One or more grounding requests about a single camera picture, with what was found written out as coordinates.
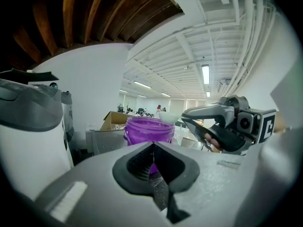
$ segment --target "black rubber grip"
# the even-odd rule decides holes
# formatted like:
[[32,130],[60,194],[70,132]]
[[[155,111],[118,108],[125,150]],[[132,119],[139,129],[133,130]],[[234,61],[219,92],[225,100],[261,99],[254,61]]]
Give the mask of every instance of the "black rubber grip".
[[208,133],[212,138],[218,141],[220,147],[226,151],[233,152],[240,149],[245,144],[245,140],[241,137],[227,131],[225,128],[214,124],[207,129],[191,119],[182,119],[189,130],[196,136],[196,138],[206,144],[205,134]]
[[129,193],[152,196],[148,177],[153,163],[156,164],[171,193],[189,189],[200,174],[199,165],[193,159],[161,143],[149,142],[118,159],[113,167],[113,176]]
[[206,130],[209,131],[211,137],[216,139],[220,146],[226,151],[236,151],[245,144],[244,139],[216,124]]

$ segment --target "gray surface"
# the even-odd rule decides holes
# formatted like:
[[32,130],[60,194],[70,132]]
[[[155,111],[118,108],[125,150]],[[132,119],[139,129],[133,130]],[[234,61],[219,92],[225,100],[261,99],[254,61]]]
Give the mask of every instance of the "gray surface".
[[283,80],[271,92],[287,127],[303,127],[303,58],[296,61]]
[[94,155],[107,153],[127,146],[127,141],[123,138],[124,130],[119,131],[94,131],[96,147],[92,144],[92,131],[86,132],[86,145],[88,152]]
[[144,144],[84,160],[48,186],[37,198],[36,204],[44,209],[74,181],[84,181],[88,188],[68,218],[66,223],[69,226],[170,226],[151,197],[128,194],[112,175],[114,163],[122,155]]
[[71,94],[67,93],[67,92],[62,92],[62,94],[61,94],[61,102],[63,104],[71,105],[72,104]]
[[24,131],[54,129],[62,120],[61,91],[0,79],[0,124]]
[[[194,159],[200,176],[175,194],[190,217],[175,226],[257,226],[296,181],[302,164],[303,129],[272,136],[245,157],[207,153],[163,143]],[[114,180],[112,167],[121,156],[144,144],[91,157],[48,186],[36,203],[45,208],[74,181],[88,188],[67,220],[69,226],[171,226],[152,198],[128,194]]]

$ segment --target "fluorescent light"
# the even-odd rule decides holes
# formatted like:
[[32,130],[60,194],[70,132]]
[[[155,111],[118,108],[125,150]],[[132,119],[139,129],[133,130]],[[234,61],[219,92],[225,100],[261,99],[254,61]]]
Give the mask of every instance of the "fluorescent light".
[[204,84],[209,84],[209,66],[202,67]]
[[151,87],[149,87],[149,86],[147,86],[147,85],[144,85],[144,84],[142,84],[142,83],[140,83],[140,82],[137,82],[137,81],[134,81],[134,83],[135,83],[135,84],[138,84],[138,85],[141,85],[141,86],[143,86],[143,87],[151,88]]
[[169,97],[170,97],[170,95],[167,95],[167,94],[165,94],[165,93],[161,93],[161,94],[163,94],[164,96],[169,96]]

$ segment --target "wooden ceiling beam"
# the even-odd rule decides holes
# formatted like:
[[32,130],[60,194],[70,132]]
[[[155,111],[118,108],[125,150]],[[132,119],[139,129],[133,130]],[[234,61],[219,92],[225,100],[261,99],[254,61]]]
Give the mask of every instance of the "wooden ceiling beam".
[[39,63],[42,60],[42,54],[32,42],[22,25],[13,33],[13,38],[35,62]]
[[121,6],[106,31],[106,36],[115,40],[124,26],[151,0],[127,0]]
[[102,7],[99,8],[99,18],[98,21],[96,21],[94,31],[94,37],[98,41],[102,41],[109,25],[125,1],[126,0],[106,0],[105,3],[102,4]]
[[130,40],[137,41],[139,38],[141,38],[145,33],[150,31],[152,28],[157,26],[158,24],[162,23],[166,19],[180,13],[181,10],[178,9],[175,5],[172,3],[169,4],[167,7],[159,11],[157,14],[152,16],[150,19],[145,21],[130,37]]
[[72,13],[75,0],[63,0],[63,27],[67,48],[73,43],[72,37]]
[[124,25],[119,37],[127,41],[144,23],[170,5],[170,0],[150,0]]
[[57,52],[58,47],[49,24],[45,0],[39,0],[33,4],[33,14],[40,35],[48,51],[51,55],[54,55]]
[[89,17],[87,19],[86,28],[85,28],[85,40],[84,40],[85,44],[89,40],[90,33],[91,33],[91,28],[92,28],[92,25],[93,25],[93,21],[94,21],[96,11],[99,7],[100,2],[101,2],[101,0],[94,0],[91,7],[90,7]]

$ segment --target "person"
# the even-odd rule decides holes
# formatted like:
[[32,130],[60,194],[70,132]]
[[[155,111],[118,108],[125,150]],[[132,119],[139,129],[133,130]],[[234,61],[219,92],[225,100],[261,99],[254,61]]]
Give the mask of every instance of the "person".
[[[285,122],[282,118],[282,115],[280,112],[276,113],[276,123],[274,127],[274,133],[278,133],[283,131],[286,128]],[[210,134],[205,134],[205,139],[211,143],[214,147],[216,147],[219,151],[223,151],[223,148],[220,146],[218,141],[216,139],[213,139]]]
[[130,110],[130,112],[128,113],[128,115],[134,116],[134,112],[133,112],[132,109]]
[[160,113],[161,111],[162,111],[161,105],[158,105],[157,111],[156,111],[156,113],[155,113],[155,118],[156,118],[156,119],[159,119],[159,118],[160,118],[159,113]]

